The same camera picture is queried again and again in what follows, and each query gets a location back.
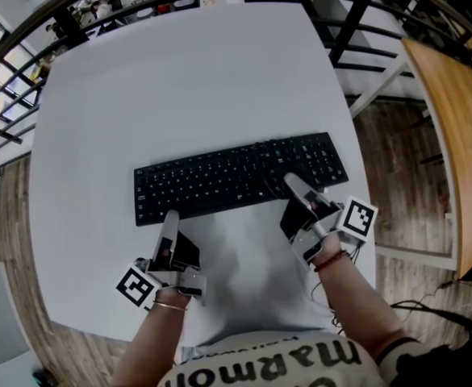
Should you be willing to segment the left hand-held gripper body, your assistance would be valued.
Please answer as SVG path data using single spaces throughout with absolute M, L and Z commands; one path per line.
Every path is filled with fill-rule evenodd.
M 151 308 L 162 289 L 204 302 L 207 279 L 201 274 L 199 248 L 181 232 L 160 238 L 153 258 L 138 258 L 115 285 L 115 292 L 137 308 Z

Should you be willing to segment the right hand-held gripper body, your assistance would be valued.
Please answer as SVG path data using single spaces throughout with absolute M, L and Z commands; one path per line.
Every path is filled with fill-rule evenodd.
M 321 193 L 308 193 L 288 201 L 280 227 L 297 260 L 309 269 L 330 234 L 356 249 L 369 242 L 377 215 L 377 207 L 353 196 L 341 204 L 327 201 Z

